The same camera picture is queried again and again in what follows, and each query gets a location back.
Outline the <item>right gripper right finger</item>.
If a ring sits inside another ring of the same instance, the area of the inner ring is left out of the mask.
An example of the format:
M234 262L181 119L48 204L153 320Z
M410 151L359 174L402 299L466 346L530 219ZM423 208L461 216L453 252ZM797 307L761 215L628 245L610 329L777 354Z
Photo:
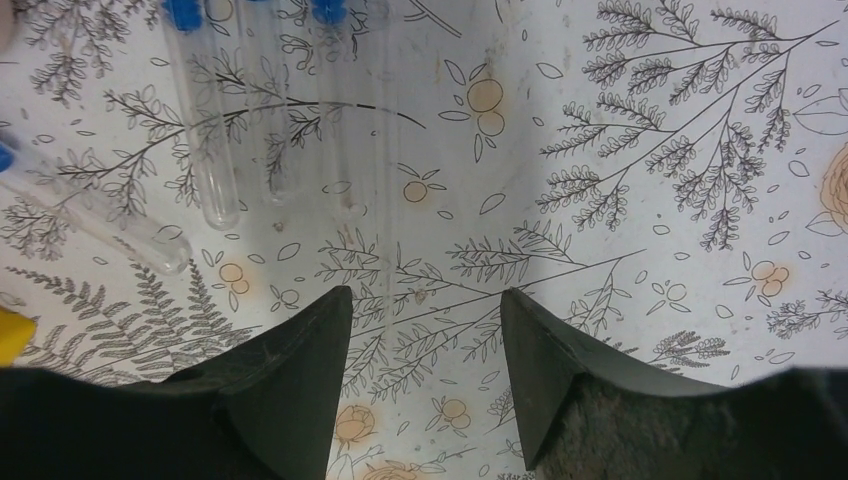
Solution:
M518 289L500 316L519 440L540 479L843 479L847 372L738 387L641 362Z

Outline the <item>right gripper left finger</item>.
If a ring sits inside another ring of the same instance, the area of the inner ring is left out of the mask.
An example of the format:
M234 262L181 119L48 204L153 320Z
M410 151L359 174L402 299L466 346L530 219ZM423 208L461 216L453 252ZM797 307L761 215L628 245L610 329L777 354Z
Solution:
M1 372L5 479L321 479L352 329L337 286L161 382Z

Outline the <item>yellow test tube rack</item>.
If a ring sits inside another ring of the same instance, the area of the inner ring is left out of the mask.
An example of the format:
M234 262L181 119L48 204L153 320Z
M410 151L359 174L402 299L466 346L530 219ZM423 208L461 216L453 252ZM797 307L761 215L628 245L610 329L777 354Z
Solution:
M36 332L36 322L17 312L1 308L1 366L11 366L22 355Z

